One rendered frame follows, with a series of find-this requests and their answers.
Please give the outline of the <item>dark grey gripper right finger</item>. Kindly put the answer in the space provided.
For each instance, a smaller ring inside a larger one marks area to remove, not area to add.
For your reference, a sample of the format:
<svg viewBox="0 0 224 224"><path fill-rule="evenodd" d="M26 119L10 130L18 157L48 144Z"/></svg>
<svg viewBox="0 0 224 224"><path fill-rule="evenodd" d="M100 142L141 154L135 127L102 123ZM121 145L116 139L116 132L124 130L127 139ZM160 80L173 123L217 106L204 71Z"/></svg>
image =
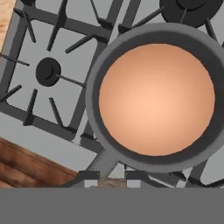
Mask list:
<svg viewBox="0 0 224 224"><path fill-rule="evenodd" d="M126 171L125 179L128 188L166 188L166 185L150 179L145 171Z"/></svg>

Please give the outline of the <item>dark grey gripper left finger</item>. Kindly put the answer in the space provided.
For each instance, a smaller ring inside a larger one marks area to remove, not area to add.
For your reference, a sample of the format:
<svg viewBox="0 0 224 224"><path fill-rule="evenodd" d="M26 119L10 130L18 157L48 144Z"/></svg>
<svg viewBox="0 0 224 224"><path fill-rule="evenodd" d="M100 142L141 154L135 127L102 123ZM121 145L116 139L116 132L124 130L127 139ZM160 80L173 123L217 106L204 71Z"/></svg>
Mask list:
<svg viewBox="0 0 224 224"><path fill-rule="evenodd" d="M91 186L98 186L100 173L98 171L79 171L77 176L62 187L80 187L89 188Z"/></svg>

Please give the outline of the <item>grey saucepan with hot chocolate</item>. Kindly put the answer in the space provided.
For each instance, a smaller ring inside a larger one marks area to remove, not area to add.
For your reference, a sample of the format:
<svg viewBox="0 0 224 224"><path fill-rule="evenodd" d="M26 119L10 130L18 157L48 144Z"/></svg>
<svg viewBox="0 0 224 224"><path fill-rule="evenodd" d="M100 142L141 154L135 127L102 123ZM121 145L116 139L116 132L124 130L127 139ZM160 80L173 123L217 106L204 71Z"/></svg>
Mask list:
<svg viewBox="0 0 224 224"><path fill-rule="evenodd" d="M94 63L85 102L102 147L90 170L198 165L224 146L224 49L184 24L134 28Z"/></svg>

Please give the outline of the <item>grey gas hob black grates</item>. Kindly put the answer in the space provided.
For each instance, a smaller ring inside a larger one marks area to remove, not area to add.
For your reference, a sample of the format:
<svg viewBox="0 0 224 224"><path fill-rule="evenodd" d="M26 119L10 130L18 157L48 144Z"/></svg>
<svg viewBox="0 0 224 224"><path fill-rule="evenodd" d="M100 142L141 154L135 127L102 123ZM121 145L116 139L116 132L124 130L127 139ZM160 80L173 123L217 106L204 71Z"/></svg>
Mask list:
<svg viewBox="0 0 224 224"><path fill-rule="evenodd" d="M0 0L0 187L62 186L102 151L86 111L95 62L115 39L181 24L224 49L224 0ZM126 187L118 163L98 186ZM166 187L224 188L224 146L204 162L147 172Z"/></svg>

